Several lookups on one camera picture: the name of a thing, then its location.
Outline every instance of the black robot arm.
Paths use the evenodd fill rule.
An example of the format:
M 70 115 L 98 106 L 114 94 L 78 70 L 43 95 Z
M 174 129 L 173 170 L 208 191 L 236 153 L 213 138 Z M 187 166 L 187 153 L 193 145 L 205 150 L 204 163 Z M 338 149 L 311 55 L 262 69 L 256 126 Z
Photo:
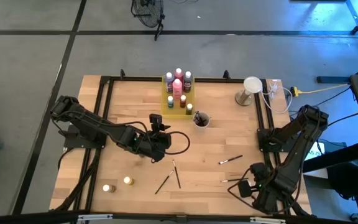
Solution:
M 61 96 L 50 110 L 54 121 L 70 122 L 79 130 L 79 135 L 91 142 L 98 142 L 109 136 L 119 147 L 133 154 L 142 154 L 152 158 L 152 162 L 163 159 L 166 149 L 171 146 L 171 136 L 164 131 L 169 128 L 162 124 L 162 117 L 150 114 L 151 131 L 143 131 L 129 124 L 114 124 L 86 110 L 78 100 L 70 96 Z
M 261 186 L 257 198 L 252 203 L 254 208 L 261 212 L 272 213 L 277 200 L 290 201 L 290 205 L 295 204 L 297 198 L 294 200 L 291 195 L 299 183 L 303 162 L 327 125 L 328 114 L 318 108 L 305 105 L 301 107 L 293 121 L 283 128 L 271 130 L 264 136 L 265 144 L 278 145 L 277 147 L 283 147 L 294 136 L 297 136 L 297 139 L 285 161 L 265 177 L 256 175 L 261 172 L 256 173 L 251 166 L 250 170 L 255 175 L 255 181 Z

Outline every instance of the paint bottle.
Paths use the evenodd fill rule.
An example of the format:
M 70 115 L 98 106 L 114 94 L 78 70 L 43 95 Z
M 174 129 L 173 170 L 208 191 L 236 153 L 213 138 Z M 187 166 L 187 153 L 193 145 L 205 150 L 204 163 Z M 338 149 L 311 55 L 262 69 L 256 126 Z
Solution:
M 193 113 L 193 105 L 191 103 L 187 104 L 186 115 L 191 115 Z
M 130 177 L 125 177 L 124 178 L 124 183 L 127 184 L 127 185 L 132 185 L 134 184 L 134 179 L 130 178 Z
M 181 97 L 181 88 L 182 88 L 181 81 L 179 79 L 175 79 L 175 81 L 173 81 L 172 83 L 172 88 L 173 88 L 173 98 L 175 100 L 179 100 Z
M 116 190 L 116 187 L 113 185 L 108 185 L 108 184 L 103 185 L 104 192 L 114 192 L 115 190 Z
M 173 108 L 173 97 L 168 96 L 168 108 Z
M 172 83 L 173 83 L 173 75 L 168 72 L 165 75 L 165 88 L 167 89 L 167 93 L 172 93 Z
M 180 97 L 180 107 L 181 108 L 185 108 L 186 107 L 186 96 L 185 95 L 182 95 Z
M 193 81 L 193 77 L 191 76 L 191 72 L 186 72 L 185 77 L 183 77 L 183 91 L 190 92 L 191 83 Z
M 175 70 L 175 79 L 179 79 L 183 83 L 183 73 L 181 72 L 180 68 Z

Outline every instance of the wooden table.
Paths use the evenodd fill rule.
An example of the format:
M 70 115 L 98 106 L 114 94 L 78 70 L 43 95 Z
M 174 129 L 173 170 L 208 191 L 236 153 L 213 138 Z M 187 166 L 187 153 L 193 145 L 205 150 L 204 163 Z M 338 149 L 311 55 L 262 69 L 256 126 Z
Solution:
M 84 76 L 78 99 L 88 110 L 93 111 L 100 76 Z M 256 130 L 258 128 L 255 102 L 250 106 L 239 106 L 234 100 L 236 91 L 243 89 L 241 83 L 195 83 L 196 110 L 208 113 L 211 124 L 204 130 L 197 129 L 191 120 L 163 119 L 171 125 L 169 131 L 182 131 L 191 140 L 189 150 L 177 156 L 165 156 L 152 164 L 150 158 L 141 158 L 117 147 L 110 139 L 102 150 L 97 181 L 92 201 L 92 212 L 111 213 L 158 213 L 188 215 L 263 215 L 249 208 L 227 192 L 234 182 L 220 180 L 240 177 L 253 163 L 262 162 Z M 149 114 L 160 113 L 161 83 L 115 81 L 108 120 L 113 123 L 142 121 L 150 129 Z M 268 127 L 265 103 L 261 100 L 265 126 Z M 283 92 L 271 101 L 272 107 L 281 111 L 287 106 Z M 273 113 L 275 127 L 286 125 L 288 113 Z M 172 146 L 168 151 L 176 152 L 186 147 L 183 136 L 172 135 Z M 53 192 L 50 208 L 59 206 L 73 190 L 78 181 L 84 149 L 74 149 L 62 160 Z M 219 161 L 244 155 L 240 159 L 218 165 Z M 282 161 L 286 153 L 281 153 Z M 173 169 L 175 160 L 181 182 L 179 189 L 175 173 L 161 191 L 154 192 Z M 125 176 L 135 180 L 129 186 L 123 182 Z M 114 193 L 103 192 L 102 186 L 116 186 Z M 88 187 L 83 191 L 81 207 L 85 207 Z M 311 212 L 305 185 L 302 182 L 298 202 Z

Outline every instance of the lamp base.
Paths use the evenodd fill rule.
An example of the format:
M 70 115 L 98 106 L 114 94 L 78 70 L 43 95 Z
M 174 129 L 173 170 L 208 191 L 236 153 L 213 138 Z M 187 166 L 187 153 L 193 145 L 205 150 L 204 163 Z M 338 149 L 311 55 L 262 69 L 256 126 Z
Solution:
M 251 94 L 247 94 L 245 90 L 238 91 L 234 99 L 240 106 L 248 106 L 252 103 Z

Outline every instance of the floor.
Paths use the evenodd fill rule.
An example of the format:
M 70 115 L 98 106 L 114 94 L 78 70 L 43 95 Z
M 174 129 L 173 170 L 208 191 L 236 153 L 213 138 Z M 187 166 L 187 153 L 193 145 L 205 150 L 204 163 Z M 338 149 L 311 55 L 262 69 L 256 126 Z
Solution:
M 0 30 L 71 30 L 81 0 L 0 0 Z M 358 0 L 351 0 L 358 13 Z M 345 2 L 269 0 L 164 1 L 165 30 L 349 31 L 356 25 Z M 152 30 L 129 13 L 129 0 L 86 3 L 79 30 Z M 37 130 L 55 83 L 69 35 L 0 35 L 0 215 L 11 212 Z M 78 35 L 59 95 L 76 96 L 83 75 L 156 76 L 181 67 L 197 77 L 279 78 L 285 86 L 314 90 L 319 75 L 358 71 L 358 36 L 289 35 Z M 342 89 L 294 98 L 291 110 L 316 104 Z M 358 110 L 351 92 L 323 104 L 331 121 Z M 358 142 L 358 116 L 340 122 L 322 138 Z M 47 211 L 63 138 L 49 126 L 24 213 Z M 357 212 L 333 190 L 307 179 L 315 215 L 347 220 Z

